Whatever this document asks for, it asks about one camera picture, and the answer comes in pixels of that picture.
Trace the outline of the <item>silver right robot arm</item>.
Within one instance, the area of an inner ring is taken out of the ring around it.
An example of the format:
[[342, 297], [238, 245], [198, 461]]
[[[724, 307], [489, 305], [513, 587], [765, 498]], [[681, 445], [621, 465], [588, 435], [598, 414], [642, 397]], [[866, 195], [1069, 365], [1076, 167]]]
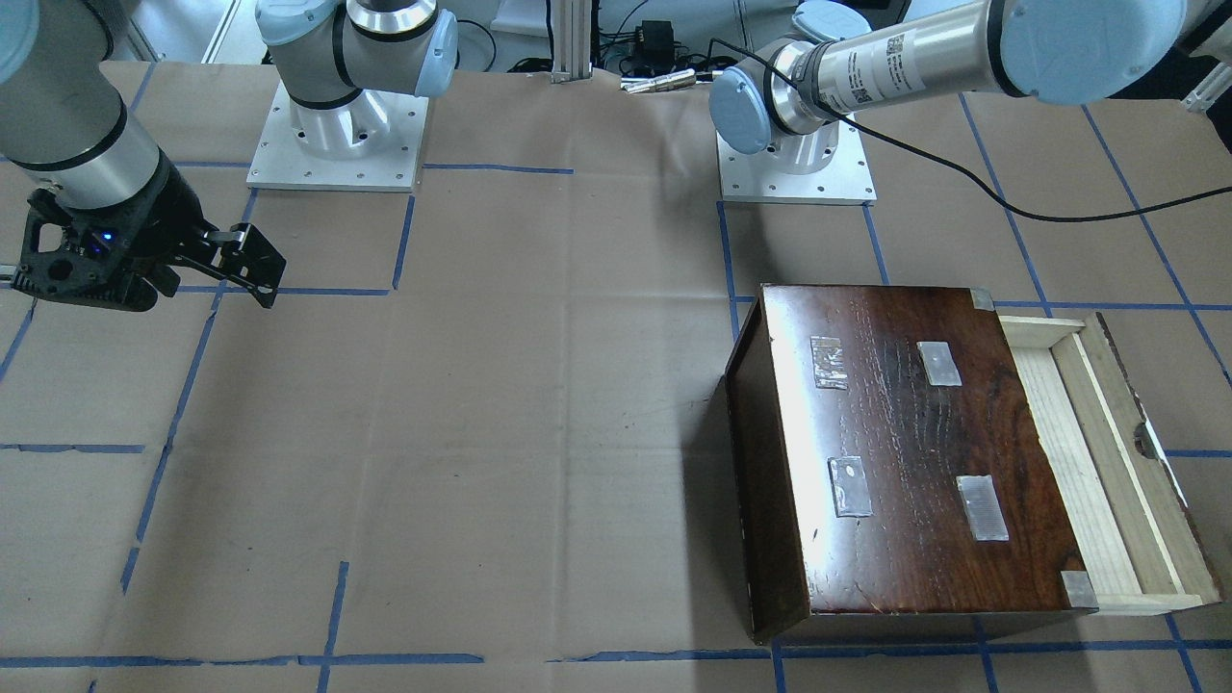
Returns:
[[[221, 231], [100, 72], [128, 14], [118, 1], [2, 4], [2, 155], [34, 180], [12, 289], [142, 312], [179, 268], [271, 307], [286, 268], [255, 224]], [[260, 1], [255, 18], [314, 154], [359, 152], [388, 129], [375, 92], [435, 97], [457, 58], [434, 1]]]

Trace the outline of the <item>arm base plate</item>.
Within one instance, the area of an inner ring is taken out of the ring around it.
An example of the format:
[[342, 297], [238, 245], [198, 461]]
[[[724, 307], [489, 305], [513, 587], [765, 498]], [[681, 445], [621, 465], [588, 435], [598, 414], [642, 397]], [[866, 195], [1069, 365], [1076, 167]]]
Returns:
[[274, 92], [246, 175], [253, 189], [411, 194], [423, 160], [430, 97], [365, 90], [331, 110]]
[[726, 202], [862, 205], [877, 199], [857, 128], [835, 122], [803, 137], [777, 133], [756, 107], [729, 110], [715, 125]]

